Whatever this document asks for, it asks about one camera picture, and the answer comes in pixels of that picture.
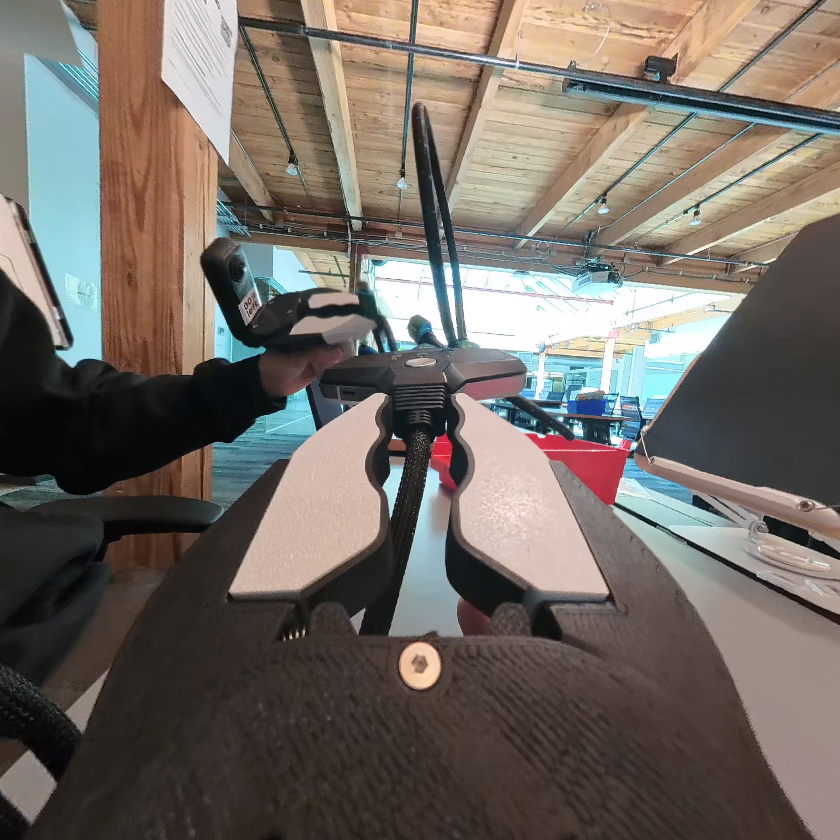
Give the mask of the wooden post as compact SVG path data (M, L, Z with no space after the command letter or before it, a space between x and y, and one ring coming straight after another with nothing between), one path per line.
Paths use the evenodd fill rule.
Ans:
M214 351L217 153L161 78L164 6L97 2L102 354L148 376Z

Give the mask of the white paper notice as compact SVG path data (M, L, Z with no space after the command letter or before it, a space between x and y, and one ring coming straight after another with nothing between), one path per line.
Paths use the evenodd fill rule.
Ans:
M161 78L229 163L236 1L165 1Z

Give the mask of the silver-edged tablet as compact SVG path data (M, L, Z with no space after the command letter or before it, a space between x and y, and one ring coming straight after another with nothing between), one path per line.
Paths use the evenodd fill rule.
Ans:
M74 337L26 211L1 195L1 268L45 317L56 350L70 350Z

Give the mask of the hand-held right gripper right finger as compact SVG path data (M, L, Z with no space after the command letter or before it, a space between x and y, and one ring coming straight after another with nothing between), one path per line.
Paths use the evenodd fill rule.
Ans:
M529 614L603 604L611 592L543 451L470 396L453 396L446 573L484 614L505 602Z

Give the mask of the ceiling projector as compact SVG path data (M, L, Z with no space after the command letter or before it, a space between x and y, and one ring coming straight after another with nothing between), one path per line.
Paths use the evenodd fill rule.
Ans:
M624 276L619 269L603 260L593 259L577 267L571 290L574 293L595 293L607 288L620 288L623 283Z

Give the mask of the black ceiling light track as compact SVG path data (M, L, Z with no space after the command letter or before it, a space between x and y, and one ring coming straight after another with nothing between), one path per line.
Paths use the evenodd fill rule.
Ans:
M558 76L565 91L590 98L779 129L839 134L838 113L824 108L583 70L576 65L561 68Z

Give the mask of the person's left hand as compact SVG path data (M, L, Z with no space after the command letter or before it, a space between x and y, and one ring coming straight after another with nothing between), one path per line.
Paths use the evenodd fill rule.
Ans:
M278 402L305 389L328 368L347 360L352 350L350 343L311 346L288 353L267 350L259 357L259 381L268 398Z

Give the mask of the person's left forearm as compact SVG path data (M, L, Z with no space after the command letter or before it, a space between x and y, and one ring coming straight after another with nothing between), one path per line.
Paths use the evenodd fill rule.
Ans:
M101 360L71 366L36 305L1 274L4 474L52 476L63 491L88 495L231 443L285 406L266 392L257 356L151 378Z

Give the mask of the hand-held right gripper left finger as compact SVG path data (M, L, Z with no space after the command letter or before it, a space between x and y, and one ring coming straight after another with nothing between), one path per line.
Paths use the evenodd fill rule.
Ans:
M323 426L287 463L228 590L232 601L373 601L394 565L387 442L377 393Z

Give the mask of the person's black clothing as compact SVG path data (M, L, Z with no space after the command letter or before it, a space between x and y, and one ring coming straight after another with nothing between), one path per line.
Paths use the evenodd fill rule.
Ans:
M1 661L42 686L111 580L100 519L1 507Z

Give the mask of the clear round stand base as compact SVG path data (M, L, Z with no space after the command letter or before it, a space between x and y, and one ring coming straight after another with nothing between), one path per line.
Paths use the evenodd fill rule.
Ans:
M805 545L772 534L755 521L748 528L747 552L756 560L801 576L839 581L838 541L808 534Z

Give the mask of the red plastic bin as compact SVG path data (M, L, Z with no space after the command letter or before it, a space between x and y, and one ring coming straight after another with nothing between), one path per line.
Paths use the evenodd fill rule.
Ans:
M464 449L443 436L432 446L430 465L443 485L457 491L464 508L519 509L539 506L540 493L557 486L554 466L567 468L597 499L612 505L626 461L621 448L509 428L468 435Z

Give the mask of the dark panel with pale frame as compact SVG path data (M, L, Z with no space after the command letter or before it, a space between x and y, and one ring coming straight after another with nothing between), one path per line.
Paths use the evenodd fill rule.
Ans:
M838 540L839 216L809 224L692 361L640 469Z

